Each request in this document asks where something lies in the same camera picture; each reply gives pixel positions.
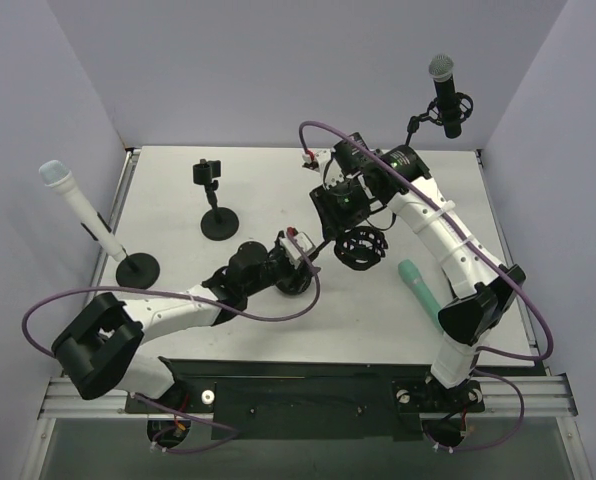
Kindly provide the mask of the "grey head black microphone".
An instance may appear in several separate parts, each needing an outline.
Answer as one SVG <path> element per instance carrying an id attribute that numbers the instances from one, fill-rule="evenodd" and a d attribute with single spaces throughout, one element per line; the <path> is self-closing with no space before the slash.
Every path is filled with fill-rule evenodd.
<path id="1" fill-rule="evenodd" d="M 460 100 L 454 85 L 453 68 L 454 62 L 446 54 L 435 55 L 428 66 L 434 82 L 439 120 L 449 139 L 458 138 L 462 133 Z"/>

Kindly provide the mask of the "black clip microphone stand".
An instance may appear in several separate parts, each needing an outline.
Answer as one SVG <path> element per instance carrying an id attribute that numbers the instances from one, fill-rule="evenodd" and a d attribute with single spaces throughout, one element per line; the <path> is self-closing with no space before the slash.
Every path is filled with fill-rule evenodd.
<path id="1" fill-rule="evenodd" d="M 218 205 L 218 178 L 221 176 L 221 161 L 200 159 L 192 168 L 193 183 L 204 188 L 210 209 L 202 216 L 202 234 L 212 241 L 224 241 L 233 237 L 240 226 L 237 214 L 227 207 Z"/>

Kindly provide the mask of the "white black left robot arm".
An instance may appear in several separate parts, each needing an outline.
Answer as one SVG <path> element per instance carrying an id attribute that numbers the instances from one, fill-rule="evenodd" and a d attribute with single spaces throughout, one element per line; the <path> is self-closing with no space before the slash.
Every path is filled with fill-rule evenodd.
<path id="1" fill-rule="evenodd" d="M 194 327 L 211 327 L 233 319 L 251 296 L 275 287 L 298 295 L 310 285 L 305 255 L 316 248 L 303 233 L 279 236 L 272 249 L 256 241 L 243 243 L 209 279 L 176 298 L 148 292 L 119 300 L 112 293 L 95 296 L 61 332 L 51 351 L 80 396 L 97 399 L 113 389 L 148 397 L 159 410 L 178 408 L 184 397 L 171 364 L 140 353 L 142 344 Z"/>

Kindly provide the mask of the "black tripod microphone stand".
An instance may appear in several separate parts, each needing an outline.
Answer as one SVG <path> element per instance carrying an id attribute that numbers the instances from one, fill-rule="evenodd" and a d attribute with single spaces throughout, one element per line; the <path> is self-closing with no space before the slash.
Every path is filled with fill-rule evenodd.
<path id="1" fill-rule="evenodd" d="M 472 98 L 462 92 L 456 94 L 456 106 L 441 110 L 439 100 L 434 98 L 425 112 L 413 115 L 407 125 L 407 137 L 405 144 L 409 146 L 413 135 L 419 130 L 423 123 L 429 122 L 432 125 L 442 127 L 445 136 L 449 139 L 456 139 L 462 134 L 462 124 L 466 122 L 473 113 Z"/>

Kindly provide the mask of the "mint green microphone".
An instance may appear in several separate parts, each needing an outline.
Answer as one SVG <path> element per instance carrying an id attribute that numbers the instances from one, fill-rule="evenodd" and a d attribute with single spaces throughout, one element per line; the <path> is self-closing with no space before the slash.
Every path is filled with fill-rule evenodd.
<path id="1" fill-rule="evenodd" d="M 398 264 L 398 274 L 404 284 L 409 288 L 418 300 L 421 307 L 425 310 L 434 326 L 441 331 L 438 319 L 440 305 L 425 283 L 422 274 L 417 266 L 409 259 L 403 260 Z"/>

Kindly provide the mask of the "black shock mount stand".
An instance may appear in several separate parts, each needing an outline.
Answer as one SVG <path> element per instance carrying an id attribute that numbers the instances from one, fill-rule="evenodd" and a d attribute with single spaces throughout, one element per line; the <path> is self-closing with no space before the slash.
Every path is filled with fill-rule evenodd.
<path id="1" fill-rule="evenodd" d="M 336 240 L 333 248 L 335 257 L 354 271 L 366 271 L 377 265 L 388 250 L 388 242 L 382 231 L 372 226 L 356 226 L 345 231 Z M 302 263 L 296 273 L 280 280 L 276 288 L 283 294 L 297 296 L 311 285 L 313 274 Z"/>

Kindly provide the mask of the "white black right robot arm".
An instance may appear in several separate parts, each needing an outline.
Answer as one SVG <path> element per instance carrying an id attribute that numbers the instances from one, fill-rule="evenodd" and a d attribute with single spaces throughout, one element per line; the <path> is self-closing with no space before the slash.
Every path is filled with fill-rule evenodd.
<path id="1" fill-rule="evenodd" d="M 354 145 L 339 141 L 320 152 L 301 151 L 305 168 L 319 175 L 310 198 L 323 237 L 343 243 L 345 234 L 358 230 L 378 204 L 429 252 L 451 297 L 439 311 L 441 339 L 424 394 L 431 406 L 446 409 L 460 398 L 460 385 L 492 341 L 509 334 L 513 345 L 526 346 L 518 297 L 505 281 L 522 282 L 524 273 L 517 265 L 507 266 L 472 234 L 414 149 L 399 145 L 377 153 L 359 134 L 352 137 Z"/>

